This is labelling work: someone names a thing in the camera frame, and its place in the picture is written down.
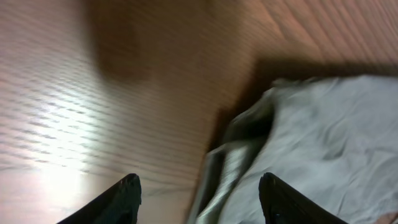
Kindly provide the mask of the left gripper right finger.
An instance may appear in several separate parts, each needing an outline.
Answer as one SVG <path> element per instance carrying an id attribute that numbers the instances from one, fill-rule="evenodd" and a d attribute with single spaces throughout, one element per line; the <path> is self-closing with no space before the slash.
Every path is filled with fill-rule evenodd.
<path id="1" fill-rule="evenodd" d="M 266 224 L 347 224 L 270 172 L 259 181 L 259 200 Z"/>

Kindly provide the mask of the grey shorts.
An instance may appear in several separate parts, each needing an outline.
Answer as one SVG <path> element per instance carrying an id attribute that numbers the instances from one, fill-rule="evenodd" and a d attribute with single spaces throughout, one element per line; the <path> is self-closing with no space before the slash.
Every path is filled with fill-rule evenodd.
<path id="1" fill-rule="evenodd" d="M 266 172 L 346 223 L 396 223 L 397 79 L 276 82 L 206 155 L 187 221 L 266 223 Z"/>

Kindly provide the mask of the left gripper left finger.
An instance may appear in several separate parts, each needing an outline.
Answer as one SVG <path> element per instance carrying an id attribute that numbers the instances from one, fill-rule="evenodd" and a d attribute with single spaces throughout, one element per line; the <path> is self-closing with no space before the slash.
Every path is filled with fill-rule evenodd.
<path id="1" fill-rule="evenodd" d="M 136 224 L 141 195 L 139 176 L 128 174 L 59 224 Z"/>

